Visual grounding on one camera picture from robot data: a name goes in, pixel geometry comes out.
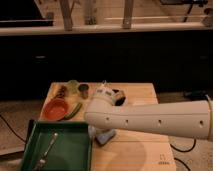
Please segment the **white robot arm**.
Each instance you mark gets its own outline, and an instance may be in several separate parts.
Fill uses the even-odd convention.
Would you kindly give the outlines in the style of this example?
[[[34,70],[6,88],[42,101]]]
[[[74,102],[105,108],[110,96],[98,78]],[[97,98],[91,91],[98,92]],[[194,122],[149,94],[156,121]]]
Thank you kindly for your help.
[[[213,141],[213,101],[116,106],[116,93],[98,87],[89,102],[85,121],[102,129],[122,129],[144,133]]]

